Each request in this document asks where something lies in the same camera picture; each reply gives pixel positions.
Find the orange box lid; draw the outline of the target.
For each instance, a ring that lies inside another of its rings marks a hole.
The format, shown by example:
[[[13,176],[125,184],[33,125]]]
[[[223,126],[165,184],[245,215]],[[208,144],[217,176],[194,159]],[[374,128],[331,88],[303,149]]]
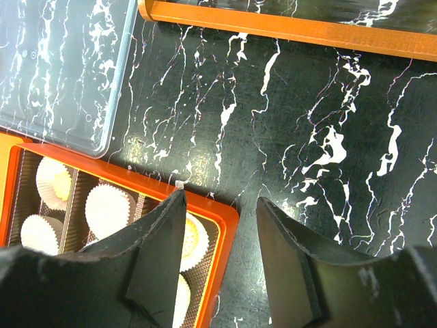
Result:
[[[14,194],[14,179],[20,161],[20,148],[14,146],[32,143],[28,137],[1,132],[1,220],[6,218]]]

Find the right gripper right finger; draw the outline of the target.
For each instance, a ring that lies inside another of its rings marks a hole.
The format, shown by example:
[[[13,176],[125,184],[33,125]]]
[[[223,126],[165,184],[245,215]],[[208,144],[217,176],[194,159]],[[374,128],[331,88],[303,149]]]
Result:
[[[257,201],[257,228],[274,327],[407,327],[403,259],[379,259]]]

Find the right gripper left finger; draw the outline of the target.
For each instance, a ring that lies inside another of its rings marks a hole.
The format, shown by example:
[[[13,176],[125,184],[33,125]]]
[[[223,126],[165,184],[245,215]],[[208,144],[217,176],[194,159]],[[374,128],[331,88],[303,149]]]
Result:
[[[182,258],[186,194],[174,191],[119,232],[85,247],[79,327],[171,327]]]

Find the yellow round cookie top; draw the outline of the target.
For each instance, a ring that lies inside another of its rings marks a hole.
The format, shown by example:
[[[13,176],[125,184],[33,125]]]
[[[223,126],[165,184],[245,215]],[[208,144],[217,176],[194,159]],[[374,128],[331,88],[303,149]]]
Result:
[[[184,240],[182,247],[182,257],[188,258],[196,250],[199,243],[198,229],[190,219],[186,220]]]

